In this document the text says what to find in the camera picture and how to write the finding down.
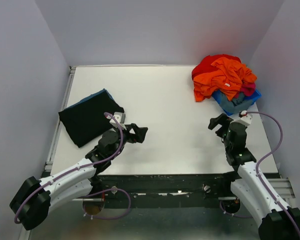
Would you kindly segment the orange t shirt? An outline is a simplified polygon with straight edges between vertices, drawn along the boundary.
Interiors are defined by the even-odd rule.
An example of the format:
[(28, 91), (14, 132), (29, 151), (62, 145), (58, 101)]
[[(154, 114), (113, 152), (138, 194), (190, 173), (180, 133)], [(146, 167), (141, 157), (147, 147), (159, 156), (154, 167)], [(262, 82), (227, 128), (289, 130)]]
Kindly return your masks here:
[(196, 102), (209, 99), (216, 91), (221, 91), (231, 101), (241, 93), (243, 83), (256, 83), (257, 76), (242, 62), (221, 57), (211, 65), (218, 70), (192, 79)]

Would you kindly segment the black t shirt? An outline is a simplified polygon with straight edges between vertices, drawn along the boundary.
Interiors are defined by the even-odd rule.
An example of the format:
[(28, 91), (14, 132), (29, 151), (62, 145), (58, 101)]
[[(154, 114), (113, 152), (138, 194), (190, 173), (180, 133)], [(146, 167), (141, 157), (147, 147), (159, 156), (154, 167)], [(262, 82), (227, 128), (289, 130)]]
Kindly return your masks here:
[(112, 128), (104, 113), (123, 113), (125, 110), (106, 92), (58, 113), (59, 120), (73, 143), (81, 148)]

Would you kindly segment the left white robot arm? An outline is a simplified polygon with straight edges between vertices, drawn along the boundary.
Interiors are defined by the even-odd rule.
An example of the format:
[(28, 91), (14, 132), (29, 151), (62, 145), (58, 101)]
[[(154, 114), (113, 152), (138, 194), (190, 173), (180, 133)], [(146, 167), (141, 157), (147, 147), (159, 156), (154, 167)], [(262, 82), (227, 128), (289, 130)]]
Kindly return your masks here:
[(125, 144), (143, 143), (147, 132), (147, 127), (138, 127), (134, 123), (107, 130), (98, 144), (75, 165), (41, 179), (34, 176), (27, 178), (9, 204), (15, 214), (15, 224), (32, 230), (62, 201), (85, 196), (97, 197), (101, 185), (91, 179), (111, 165)]

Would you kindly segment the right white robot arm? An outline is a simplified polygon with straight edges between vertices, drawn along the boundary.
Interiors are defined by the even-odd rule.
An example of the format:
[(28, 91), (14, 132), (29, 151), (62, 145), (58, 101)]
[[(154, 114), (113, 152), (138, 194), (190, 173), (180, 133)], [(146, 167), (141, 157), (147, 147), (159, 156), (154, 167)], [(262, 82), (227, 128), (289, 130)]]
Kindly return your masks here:
[(291, 207), (270, 184), (256, 160), (246, 147), (247, 128), (252, 123), (252, 111), (242, 111), (234, 120), (222, 113), (211, 118), (208, 129), (221, 138), (226, 160), (239, 176), (220, 183), (220, 191), (235, 195), (246, 207), (258, 226), (261, 240), (300, 240), (300, 210)]

